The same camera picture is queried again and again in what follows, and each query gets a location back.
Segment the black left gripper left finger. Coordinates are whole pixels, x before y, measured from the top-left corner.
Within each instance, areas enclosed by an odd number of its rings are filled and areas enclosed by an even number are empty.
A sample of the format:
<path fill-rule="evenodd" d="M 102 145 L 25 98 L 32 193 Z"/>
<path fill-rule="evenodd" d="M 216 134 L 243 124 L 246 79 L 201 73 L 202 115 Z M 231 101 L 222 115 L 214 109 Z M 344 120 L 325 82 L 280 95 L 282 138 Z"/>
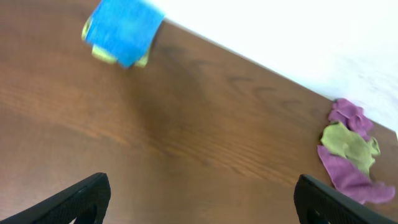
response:
<path fill-rule="evenodd" d="M 105 173 L 95 173 L 2 224 L 102 224 L 111 198 Z"/>

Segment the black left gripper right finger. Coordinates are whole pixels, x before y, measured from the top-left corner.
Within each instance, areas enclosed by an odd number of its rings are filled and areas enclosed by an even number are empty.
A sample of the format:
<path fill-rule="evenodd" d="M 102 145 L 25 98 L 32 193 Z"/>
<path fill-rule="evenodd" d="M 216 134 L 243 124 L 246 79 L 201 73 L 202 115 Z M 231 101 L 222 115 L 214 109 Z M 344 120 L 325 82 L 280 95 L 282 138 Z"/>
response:
<path fill-rule="evenodd" d="M 300 175 L 294 191 L 300 224 L 397 224 L 310 175 Z"/>

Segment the blue microfiber cloth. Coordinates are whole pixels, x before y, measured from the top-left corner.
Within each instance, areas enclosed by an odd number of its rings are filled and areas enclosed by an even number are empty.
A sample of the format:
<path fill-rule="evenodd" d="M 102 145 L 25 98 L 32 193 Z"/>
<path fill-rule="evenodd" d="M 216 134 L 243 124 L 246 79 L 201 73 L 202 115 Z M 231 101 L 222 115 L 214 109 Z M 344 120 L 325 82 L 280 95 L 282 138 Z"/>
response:
<path fill-rule="evenodd" d="M 85 42 L 105 49 L 120 66 L 129 68 L 151 49 L 164 17 L 147 1 L 102 0 L 90 16 Z"/>

